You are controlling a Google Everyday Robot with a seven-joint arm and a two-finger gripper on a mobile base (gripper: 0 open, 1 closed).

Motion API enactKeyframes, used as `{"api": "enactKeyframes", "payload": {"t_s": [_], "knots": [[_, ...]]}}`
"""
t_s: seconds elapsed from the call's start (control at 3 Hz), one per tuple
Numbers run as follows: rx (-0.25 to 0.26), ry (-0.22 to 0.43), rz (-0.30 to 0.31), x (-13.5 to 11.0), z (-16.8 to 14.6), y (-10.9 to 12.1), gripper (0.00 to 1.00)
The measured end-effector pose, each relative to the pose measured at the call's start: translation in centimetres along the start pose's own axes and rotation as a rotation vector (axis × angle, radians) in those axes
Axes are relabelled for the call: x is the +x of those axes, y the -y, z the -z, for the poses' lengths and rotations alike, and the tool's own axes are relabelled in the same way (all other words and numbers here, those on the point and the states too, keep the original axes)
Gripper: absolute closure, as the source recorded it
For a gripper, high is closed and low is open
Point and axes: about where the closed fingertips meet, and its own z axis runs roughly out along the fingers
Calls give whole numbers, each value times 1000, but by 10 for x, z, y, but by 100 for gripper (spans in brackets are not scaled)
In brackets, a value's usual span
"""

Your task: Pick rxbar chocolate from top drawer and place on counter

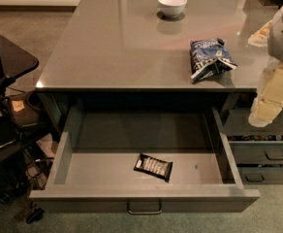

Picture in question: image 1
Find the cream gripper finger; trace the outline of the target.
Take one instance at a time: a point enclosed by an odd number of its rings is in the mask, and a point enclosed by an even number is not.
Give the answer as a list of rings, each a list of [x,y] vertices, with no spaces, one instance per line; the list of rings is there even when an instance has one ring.
[[[280,107],[255,100],[250,110],[248,122],[255,127],[266,127],[281,113]]]

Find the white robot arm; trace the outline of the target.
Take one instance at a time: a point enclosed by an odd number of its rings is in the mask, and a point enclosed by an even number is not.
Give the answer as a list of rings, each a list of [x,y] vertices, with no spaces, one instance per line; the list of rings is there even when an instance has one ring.
[[[255,127],[271,124],[283,109],[283,6],[269,24],[267,51],[279,63],[265,68],[259,77],[257,96],[248,117],[248,122]]]

